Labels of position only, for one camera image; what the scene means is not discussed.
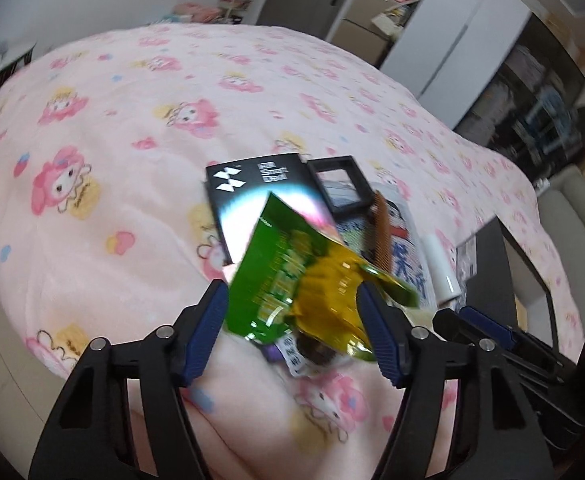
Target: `floor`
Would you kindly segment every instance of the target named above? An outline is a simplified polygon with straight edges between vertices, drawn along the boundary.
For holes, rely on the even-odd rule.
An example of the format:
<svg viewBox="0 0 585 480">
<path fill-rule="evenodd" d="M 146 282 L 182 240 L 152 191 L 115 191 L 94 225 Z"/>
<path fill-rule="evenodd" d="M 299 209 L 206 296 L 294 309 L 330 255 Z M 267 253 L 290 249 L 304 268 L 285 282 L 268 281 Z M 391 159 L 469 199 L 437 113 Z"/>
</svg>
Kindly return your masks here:
<svg viewBox="0 0 585 480">
<path fill-rule="evenodd" d="M 26 351 L 0 305 L 0 450 L 24 478 L 61 386 Z"/>
</svg>

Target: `bed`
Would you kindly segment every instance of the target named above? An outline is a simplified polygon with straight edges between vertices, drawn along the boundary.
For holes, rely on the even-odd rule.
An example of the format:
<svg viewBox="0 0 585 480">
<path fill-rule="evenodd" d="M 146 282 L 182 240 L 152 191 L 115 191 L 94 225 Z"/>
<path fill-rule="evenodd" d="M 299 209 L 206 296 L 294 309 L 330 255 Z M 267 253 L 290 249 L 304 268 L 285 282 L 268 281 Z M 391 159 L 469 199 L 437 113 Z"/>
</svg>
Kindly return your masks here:
<svg viewBox="0 0 585 480">
<path fill-rule="evenodd" d="M 65 377 L 92 338 L 173 322 L 223 277 L 205 166 L 284 152 L 354 155 L 371 182 L 397 187 L 452 263 L 498 215 L 549 286 L 561 351 L 578 357 L 565 272 L 513 164 L 353 55 L 236 25 L 106 32 L 0 90 L 0 299 L 29 351 Z M 431 473 L 445 465 L 455 396 L 450 382 Z M 183 397 L 216 478 L 354 480 L 372 475 L 402 392 L 364 362 L 296 380 L 222 333 Z"/>
</svg>

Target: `metal screw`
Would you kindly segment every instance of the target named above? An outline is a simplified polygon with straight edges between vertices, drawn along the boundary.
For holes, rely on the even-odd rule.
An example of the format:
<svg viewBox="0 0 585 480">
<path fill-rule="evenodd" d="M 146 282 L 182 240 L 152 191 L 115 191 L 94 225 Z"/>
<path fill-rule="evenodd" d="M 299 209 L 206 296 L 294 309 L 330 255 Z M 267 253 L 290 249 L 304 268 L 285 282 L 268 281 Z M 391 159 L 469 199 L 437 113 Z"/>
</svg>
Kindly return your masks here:
<svg viewBox="0 0 585 480">
<path fill-rule="evenodd" d="M 103 337 L 98 337 L 90 342 L 90 349 L 99 351 L 106 348 L 106 340 Z"/>
<path fill-rule="evenodd" d="M 479 346 L 486 352 L 492 352 L 496 348 L 495 342 L 492 339 L 482 339 L 479 341 Z"/>
<path fill-rule="evenodd" d="M 426 339 L 429 335 L 428 329 L 422 326 L 415 326 L 410 333 L 415 339 Z"/>
<path fill-rule="evenodd" d="M 157 337 L 160 337 L 162 339 L 168 339 L 175 333 L 175 329 L 172 328 L 170 325 L 163 325 L 157 328 L 157 331 L 155 333 L 157 334 Z"/>
</svg>

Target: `white wardrobe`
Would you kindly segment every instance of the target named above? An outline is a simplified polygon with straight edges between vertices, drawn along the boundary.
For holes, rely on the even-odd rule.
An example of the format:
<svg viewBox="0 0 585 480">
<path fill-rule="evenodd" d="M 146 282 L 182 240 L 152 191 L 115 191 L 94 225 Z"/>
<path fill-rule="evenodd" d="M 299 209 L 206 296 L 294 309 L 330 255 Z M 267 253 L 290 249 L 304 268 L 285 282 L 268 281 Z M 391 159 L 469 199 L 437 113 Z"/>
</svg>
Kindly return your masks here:
<svg viewBox="0 0 585 480">
<path fill-rule="evenodd" d="M 454 128 L 530 17 L 521 0 L 423 0 L 381 72 Z"/>
</svg>

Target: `green and yellow package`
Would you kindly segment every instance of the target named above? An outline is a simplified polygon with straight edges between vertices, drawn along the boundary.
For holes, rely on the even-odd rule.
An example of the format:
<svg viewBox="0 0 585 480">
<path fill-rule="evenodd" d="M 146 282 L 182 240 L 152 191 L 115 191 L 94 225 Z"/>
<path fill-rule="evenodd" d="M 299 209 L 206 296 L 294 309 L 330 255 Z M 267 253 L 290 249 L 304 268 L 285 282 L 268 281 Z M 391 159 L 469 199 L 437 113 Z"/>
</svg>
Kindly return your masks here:
<svg viewBox="0 0 585 480">
<path fill-rule="evenodd" d="M 271 194 L 230 285 L 226 326 L 269 344 L 296 327 L 336 351 L 373 359 L 356 306 L 374 280 L 394 301 L 416 308 L 416 290 L 312 228 Z"/>
</svg>

